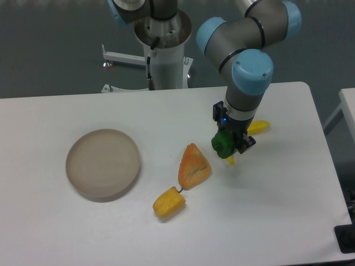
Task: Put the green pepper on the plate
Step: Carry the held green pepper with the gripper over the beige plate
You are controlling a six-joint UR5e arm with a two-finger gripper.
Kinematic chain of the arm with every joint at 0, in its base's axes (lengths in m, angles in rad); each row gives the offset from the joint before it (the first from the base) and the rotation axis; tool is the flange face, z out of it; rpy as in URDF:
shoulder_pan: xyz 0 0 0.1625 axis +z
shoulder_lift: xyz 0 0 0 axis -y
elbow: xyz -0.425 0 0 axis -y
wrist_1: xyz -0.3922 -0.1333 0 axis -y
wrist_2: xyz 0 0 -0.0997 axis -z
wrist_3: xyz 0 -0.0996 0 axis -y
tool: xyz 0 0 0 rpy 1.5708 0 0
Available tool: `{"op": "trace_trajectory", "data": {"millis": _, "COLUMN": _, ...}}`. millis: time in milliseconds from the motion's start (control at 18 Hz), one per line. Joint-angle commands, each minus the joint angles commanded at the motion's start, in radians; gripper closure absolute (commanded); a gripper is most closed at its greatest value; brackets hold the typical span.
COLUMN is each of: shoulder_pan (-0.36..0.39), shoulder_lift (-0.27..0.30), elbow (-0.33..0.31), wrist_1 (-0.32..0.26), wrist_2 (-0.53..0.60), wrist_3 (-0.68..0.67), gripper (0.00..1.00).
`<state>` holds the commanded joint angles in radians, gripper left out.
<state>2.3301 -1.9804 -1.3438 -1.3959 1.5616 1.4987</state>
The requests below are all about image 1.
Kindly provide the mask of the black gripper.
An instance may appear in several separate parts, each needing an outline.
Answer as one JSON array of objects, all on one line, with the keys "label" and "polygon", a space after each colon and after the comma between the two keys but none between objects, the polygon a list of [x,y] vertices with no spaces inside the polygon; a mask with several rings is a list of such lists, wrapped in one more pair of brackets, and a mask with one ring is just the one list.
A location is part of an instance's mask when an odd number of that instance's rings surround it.
[{"label": "black gripper", "polygon": [[[255,116],[256,110],[239,111],[234,109],[228,101],[220,101],[213,105],[212,118],[217,123],[218,131],[228,129],[232,131],[239,131],[247,129]],[[248,151],[256,140],[248,134],[243,134],[243,137],[238,139],[236,148],[239,154]]]}]

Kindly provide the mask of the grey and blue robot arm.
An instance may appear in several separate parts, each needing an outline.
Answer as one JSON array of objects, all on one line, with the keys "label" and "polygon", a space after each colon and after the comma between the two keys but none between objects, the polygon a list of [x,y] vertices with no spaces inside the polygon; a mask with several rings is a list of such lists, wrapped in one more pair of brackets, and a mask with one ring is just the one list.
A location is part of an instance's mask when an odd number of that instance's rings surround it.
[{"label": "grey and blue robot arm", "polygon": [[[184,44],[191,36],[190,18],[177,1],[109,1],[119,24],[134,24],[144,47],[149,90],[182,87]],[[243,153],[255,144],[248,133],[274,71],[263,48],[296,35],[302,25],[299,8],[289,1],[238,1],[243,18],[228,23],[205,21],[196,42],[227,84],[225,99],[213,107],[218,131],[211,144],[220,158]]]}]

